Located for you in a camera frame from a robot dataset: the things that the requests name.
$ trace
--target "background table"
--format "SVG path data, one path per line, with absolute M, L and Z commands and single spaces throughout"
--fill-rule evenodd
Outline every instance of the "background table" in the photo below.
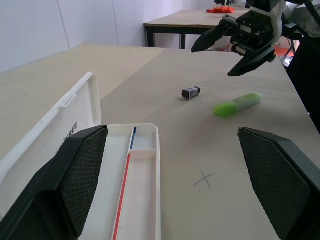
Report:
M 229 15 L 238 18 L 248 10 L 236 10 Z M 206 11 L 179 11 L 144 24 L 147 33 L 147 46 L 155 47 L 154 34 L 181 34 L 180 48 L 186 48 L 186 34 L 201 35 L 219 25 L 224 13 L 207 13 Z
M 91 71 L 103 124 L 159 128 L 162 239 L 277 240 L 253 191 L 238 128 L 289 138 L 318 167 L 320 136 L 278 58 L 228 77 L 240 59 L 227 52 L 86 44 L 0 74 L 0 152 Z M 192 86 L 201 88 L 200 95 L 183 100 L 181 89 Z M 250 92 L 263 95 L 260 105 L 226 119 L 213 114 L 215 104 Z M 194 186 L 201 171 L 214 173 L 211 188 L 204 181 Z

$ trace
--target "white box lid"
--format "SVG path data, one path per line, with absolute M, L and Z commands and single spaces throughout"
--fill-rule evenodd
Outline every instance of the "white box lid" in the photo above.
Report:
M 0 162 L 0 220 L 66 138 L 100 124 L 98 83 L 88 72 Z

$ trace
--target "green highlighter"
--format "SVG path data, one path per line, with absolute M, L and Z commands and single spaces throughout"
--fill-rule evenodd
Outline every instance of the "green highlighter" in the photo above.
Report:
M 221 104 L 217 104 L 213 107 L 213 112 L 221 118 L 228 117 L 243 109 L 250 108 L 256 104 L 259 104 L 262 100 L 262 96 L 258 93 L 250 93 L 233 99 L 231 101 L 225 101 Z

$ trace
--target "table leg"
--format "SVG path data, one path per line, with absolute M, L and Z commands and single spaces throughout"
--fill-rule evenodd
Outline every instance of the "table leg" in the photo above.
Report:
M 154 48 L 155 47 L 155 34 L 153 27 L 146 27 L 146 43 L 147 47 Z
M 180 35 L 180 49 L 186 49 L 186 35 Z

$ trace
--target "wooden table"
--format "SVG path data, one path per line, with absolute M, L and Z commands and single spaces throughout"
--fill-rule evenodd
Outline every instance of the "wooden table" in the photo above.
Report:
M 228 52 L 85 44 L 0 74 L 1 158 L 88 71 L 103 124 L 158 126 L 164 240 L 278 240 L 250 181 L 239 127 L 291 139 L 319 167 L 320 136 L 278 58 L 239 77 Z M 190 101 L 186 87 L 201 88 Z M 247 93 L 261 104 L 221 119 L 213 106 Z M 202 173 L 210 187 L 201 182 Z
M 230 13 L 238 18 L 248 10 L 236 10 Z M 207 13 L 206 11 L 179 11 L 169 16 L 159 18 L 144 24 L 147 33 L 147 46 L 155 47 L 155 35 L 180 34 L 180 48 L 186 48 L 186 34 L 201 35 L 211 28 L 219 25 L 223 13 Z

